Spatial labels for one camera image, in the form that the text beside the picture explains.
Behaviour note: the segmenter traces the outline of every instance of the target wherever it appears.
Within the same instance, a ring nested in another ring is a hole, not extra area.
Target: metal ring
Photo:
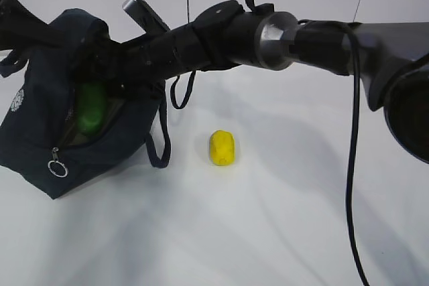
[[[61,175],[61,174],[56,173],[55,170],[52,169],[52,165],[53,164],[58,164],[60,167],[62,167],[62,169],[64,170],[64,174]],[[48,169],[56,177],[66,177],[66,176],[68,176],[68,169],[67,169],[67,167],[65,166],[64,163],[61,163],[59,161],[54,161],[54,160],[49,161],[49,163],[48,163]]]

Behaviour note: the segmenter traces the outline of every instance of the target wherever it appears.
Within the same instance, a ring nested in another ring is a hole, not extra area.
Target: metal bracket
[[[144,0],[126,0],[123,10],[149,35],[160,35],[170,31],[161,17]]]

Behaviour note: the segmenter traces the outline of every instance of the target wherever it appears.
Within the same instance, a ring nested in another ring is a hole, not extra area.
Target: metal ring pull
[[[58,151],[59,151],[59,148],[57,148],[57,147],[52,149],[52,159],[53,160],[48,162],[48,169],[56,177],[66,177],[66,176],[68,176],[68,169],[64,163],[59,161]],[[53,165],[59,165],[64,170],[64,174],[59,174],[57,171],[55,171],[55,169],[52,168]]]
[[[59,173],[57,173],[53,168],[52,168],[52,166],[53,165],[59,165],[63,170],[64,170],[64,174],[59,174]],[[67,169],[67,167],[65,166],[65,164],[64,163],[61,163],[61,162],[59,162],[59,161],[55,161],[55,160],[51,160],[51,161],[49,161],[49,163],[48,163],[48,169],[49,169],[49,171],[51,171],[51,173],[54,175],[54,176],[56,176],[56,177],[66,177],[66,176],[68,176],[68,169]]]

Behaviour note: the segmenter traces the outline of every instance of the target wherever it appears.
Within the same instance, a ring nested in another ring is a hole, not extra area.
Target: yellow sponge
[[[210,138],[210,158],[215,165],[230,165],[235,160],[234,136],[230,132],[216,131]]]

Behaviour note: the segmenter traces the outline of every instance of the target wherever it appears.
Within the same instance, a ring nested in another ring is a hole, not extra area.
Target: zipper pull ring
[[[52,149],[52,160],[48,162],[48,169],[56,177],[67,177],[68,169],[64,163],[59,161],[58,152],[59,148],[55,147]]]

